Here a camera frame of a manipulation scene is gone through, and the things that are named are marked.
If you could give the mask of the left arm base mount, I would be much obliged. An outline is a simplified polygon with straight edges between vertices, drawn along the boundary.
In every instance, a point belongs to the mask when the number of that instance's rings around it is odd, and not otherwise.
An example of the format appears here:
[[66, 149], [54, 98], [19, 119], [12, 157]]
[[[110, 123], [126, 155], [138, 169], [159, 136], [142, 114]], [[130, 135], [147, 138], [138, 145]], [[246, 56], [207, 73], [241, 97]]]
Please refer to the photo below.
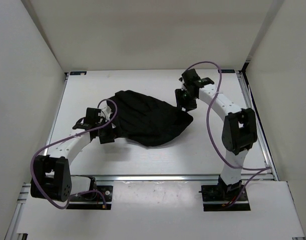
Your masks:
[[95, 177], [88, 176], [90, 179], [89, 190], [98, 192], [84, 193], [73, 196], [67, 206], [68, 210], [111, 210], [113, 198], [113, 184], [97, 181]]

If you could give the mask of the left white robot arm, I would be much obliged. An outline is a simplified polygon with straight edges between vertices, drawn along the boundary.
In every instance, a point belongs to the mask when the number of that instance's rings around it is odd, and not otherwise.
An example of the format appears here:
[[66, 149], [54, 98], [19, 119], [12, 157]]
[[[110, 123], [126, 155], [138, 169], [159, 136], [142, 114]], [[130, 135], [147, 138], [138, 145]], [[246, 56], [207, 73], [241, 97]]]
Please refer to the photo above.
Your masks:
[[66, 209], [71, 199], [82, 197], [92, 200], [104, 195], [98, 191], [96, 179], [87, 175], [72, 175], [70, 165], [94, 139], [103, 143], [114, 131], [117, 119], [116, 104], [104, 108], [87, 108], [85, 117], [79, 119], [67, 138], [51, 143], [54, 147], [47, 155], [37, 151], [30, 164], [31, 196], [46, 199], [58, 209]]

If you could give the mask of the black skirt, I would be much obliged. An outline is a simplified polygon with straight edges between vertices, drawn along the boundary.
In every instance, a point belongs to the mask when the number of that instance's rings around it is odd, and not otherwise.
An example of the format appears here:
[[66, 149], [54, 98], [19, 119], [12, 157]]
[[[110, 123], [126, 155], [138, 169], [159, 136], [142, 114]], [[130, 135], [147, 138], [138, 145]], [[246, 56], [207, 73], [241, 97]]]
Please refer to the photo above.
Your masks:
[[117, 105], [116, 136], [146, 147], [174, 140], [193, 122], [193, 116], [171, 104], [132, 90], [121, 90], [110, 100]]

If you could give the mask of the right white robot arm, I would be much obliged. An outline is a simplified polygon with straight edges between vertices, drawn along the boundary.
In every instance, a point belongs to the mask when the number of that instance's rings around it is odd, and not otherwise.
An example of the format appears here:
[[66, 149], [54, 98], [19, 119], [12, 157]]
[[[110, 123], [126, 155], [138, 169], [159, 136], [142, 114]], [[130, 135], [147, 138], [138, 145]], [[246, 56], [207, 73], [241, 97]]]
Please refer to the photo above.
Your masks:
[[[224, 162], [218, 178], [217, 193], [228, 200], [241, 189], [241, 171], [245, 158], [257, 141], [255, 112], [251, 108], [242, 108], [217, 90], [210, 78], [180, 78], [182, 87], [175, 90], [177, 107], [190, 111], [197, 108], [199, 99], [208, 105], [206, 128], [214, 150]], [[210, 112], [214, 111], [222, 120], [221, 140], [226, 149], [225, 155], [219, 151], [210, 129]]]

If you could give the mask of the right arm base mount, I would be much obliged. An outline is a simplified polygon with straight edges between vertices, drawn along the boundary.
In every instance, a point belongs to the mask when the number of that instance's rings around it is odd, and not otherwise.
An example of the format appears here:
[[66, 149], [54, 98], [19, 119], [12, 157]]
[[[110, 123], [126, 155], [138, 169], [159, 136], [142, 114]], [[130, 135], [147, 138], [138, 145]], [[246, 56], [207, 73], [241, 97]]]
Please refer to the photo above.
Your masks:
[[204, 212], [251, 211], [243, 186], [233, 192], [224, 193], [218, 185], [202, 185], [199, 193], [202, 195]]

